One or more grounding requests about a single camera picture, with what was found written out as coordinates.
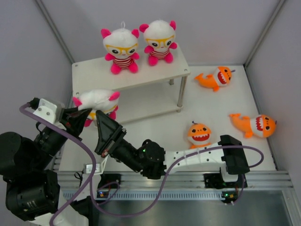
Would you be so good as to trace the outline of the pink white plush with glasses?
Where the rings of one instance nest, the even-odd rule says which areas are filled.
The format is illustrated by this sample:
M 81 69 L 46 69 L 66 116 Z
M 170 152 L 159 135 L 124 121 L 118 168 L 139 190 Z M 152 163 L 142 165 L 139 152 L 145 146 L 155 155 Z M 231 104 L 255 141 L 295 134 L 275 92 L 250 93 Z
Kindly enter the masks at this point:
M 170 22 L 156 20 L 150 24 L 140 25 L 139 30 L 143 33 L 147 44 L 144 52 L 148 55 L 150 66 L 155 66 L 160 60 L 164 60 L 168 64 L 173 62 L 174 56 L 171 50 L 177 49 L 177 43 L 174 41 L 176 37 L 174 20 Z

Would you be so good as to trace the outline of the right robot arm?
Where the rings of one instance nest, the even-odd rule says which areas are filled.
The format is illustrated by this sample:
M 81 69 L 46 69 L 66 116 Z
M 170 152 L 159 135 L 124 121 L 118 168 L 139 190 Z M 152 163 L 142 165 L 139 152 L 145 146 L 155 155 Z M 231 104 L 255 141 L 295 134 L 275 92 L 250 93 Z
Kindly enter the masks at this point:
M 149 139 L 136 149 L 125 139 L 119 138 L 99 152 L 110 156 L 142 176 L 157 180 L 166 174 L 190 170 L 192 167 L 218 167 L 225 170 L 219 175 L 220 183 L 232 186 L 237 176 L 250 171 L 242 143 L 230 135 L 221 135 L 220 141 L 201 148 L 167 152 Z

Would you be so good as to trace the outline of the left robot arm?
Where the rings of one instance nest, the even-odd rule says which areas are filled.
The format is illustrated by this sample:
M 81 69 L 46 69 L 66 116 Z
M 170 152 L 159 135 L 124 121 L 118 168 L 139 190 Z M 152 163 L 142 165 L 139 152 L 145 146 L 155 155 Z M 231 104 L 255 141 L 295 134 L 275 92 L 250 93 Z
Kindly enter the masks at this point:
M 35 140 L 14 132 L 0 136 L 0 173 L 7 183 L 6 207 L 16 217 L 39 226 L 90 226 L 93 223 L 93 196 L 76 201 L 79 192 L 65 199 L 57 173 L 47 169 L 52 158 L 67 140 L 81 147 L 95 162 L 80 134 L 90 109 L 63 111 L 63 127 L 48 122 L 30 111 L 29 104 L 20 112 L 45 127 Z

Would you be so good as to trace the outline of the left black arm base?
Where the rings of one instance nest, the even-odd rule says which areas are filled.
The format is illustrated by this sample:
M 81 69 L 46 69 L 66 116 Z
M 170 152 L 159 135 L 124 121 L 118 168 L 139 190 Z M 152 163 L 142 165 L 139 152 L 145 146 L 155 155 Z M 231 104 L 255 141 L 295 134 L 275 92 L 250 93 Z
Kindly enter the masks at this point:
M 111 184 L 111 185 L 104 187 L 104 188 L 109 188 L 109 189 L 116 189 L 118 187 L 117 183 L 120 184 L 120 181 L 121 181 L 121 174 L 105 173 L 105 174 L 101 175 L 101 180 L 100 180 L 97 188 L 101 188 L 110 182 L 116 182 L 115 184 Z

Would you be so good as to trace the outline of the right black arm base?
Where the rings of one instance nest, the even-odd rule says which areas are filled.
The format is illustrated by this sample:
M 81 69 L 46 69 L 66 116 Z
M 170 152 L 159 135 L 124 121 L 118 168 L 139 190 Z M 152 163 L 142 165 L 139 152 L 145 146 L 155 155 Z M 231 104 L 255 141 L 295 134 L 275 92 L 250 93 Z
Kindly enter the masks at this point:
M 225 182 L 222 179 L 220 173 L 208 173 L 204 174 L 204 183 L 205 188 L 214 188 L 214 189 L 226 189 L 226 188 L 244 188 L 248 187 L 246 179 L 243 182 L 242 175 L 238 175 L 238 178 L 234 180 L 234 182 Z

